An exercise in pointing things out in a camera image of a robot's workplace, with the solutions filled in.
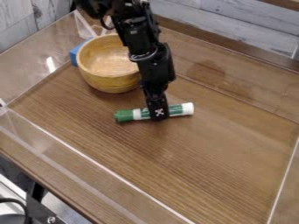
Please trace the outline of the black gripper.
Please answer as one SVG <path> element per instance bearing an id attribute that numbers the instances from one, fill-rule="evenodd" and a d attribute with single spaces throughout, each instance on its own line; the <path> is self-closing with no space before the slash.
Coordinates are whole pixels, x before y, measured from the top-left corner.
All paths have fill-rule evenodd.
<path id="1" fill-rule="evenodd" d="M 146 105 L 154 121 L 170 117 L 170 109 L 164 90 L 175 80 L 174 59 L 171 48 L 166 43 L 158 45 L 156 54 L 136 62 L 142 74 Z"/>

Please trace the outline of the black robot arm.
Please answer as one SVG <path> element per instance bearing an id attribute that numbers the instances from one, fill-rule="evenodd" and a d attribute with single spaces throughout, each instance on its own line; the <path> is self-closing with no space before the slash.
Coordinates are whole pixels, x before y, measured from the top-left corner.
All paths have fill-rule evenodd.
<path id="1" fill-rule="evenodd" d="M 174 58 L 167 43 L 159 40 L 162 30 L 150 0 L 74 0 L 107 30 L 116 30 L 128 58 L 142 74 L 142 89 L 150 117 L 170 117 L 166 89 L 175 80 Z"/>

